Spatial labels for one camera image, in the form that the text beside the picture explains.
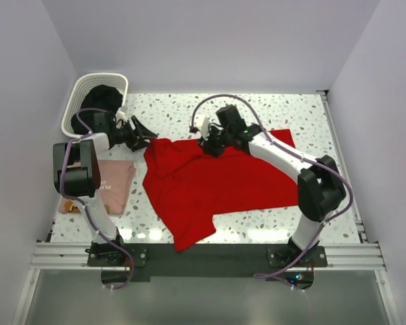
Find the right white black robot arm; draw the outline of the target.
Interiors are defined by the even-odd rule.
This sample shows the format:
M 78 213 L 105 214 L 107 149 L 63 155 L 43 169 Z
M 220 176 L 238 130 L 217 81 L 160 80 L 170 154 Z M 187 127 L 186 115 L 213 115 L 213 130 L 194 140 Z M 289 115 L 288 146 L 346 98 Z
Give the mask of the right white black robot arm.
M 200 114 L 191 121 L 190 131 L 200 133 L 198 143 L 206 154 L 218 157 L 232 146 L 269 163 L 297 185 L 301 217 L 288 241 L 288 259 L 294 265 L 304 265 L 319 242 L 317 230 L 346 198 L 334 159 L 305 154 L 264 132 L 260 125 L 247 125 L 234 105 L 219 109 L 217 117 L 218 124 Z

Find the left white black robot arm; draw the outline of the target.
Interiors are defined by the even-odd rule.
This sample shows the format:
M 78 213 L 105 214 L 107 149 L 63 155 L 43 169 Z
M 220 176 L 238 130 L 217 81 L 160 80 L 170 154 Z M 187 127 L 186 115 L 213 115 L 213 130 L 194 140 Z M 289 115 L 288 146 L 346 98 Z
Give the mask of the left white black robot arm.
M 54 186 L 85 214 L 92 233 L 88 253 L 102 255 L 110 265 L 120 265 L 127 250 L 102 202 L 97 155 L 120 144 L 136 152 L 149 147 L 150 141 L 158 136 L 136 116 L 118 122 L 113 113 L 100 108 L 83 108 L 76 113 L 76 119 L 87 132 L 53 145 Z

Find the red t shirt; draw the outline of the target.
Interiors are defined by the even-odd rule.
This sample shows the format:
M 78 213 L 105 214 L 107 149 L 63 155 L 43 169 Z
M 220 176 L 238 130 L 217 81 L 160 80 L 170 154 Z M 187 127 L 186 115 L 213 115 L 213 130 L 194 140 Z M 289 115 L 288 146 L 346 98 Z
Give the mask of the red t shirt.
M 143 187 L 178 252 L 215 233 L 214 215 L 298 203 L 293 180 L 232 147 L 214 158 L 195 139 L 154 139 L 143 156 Z

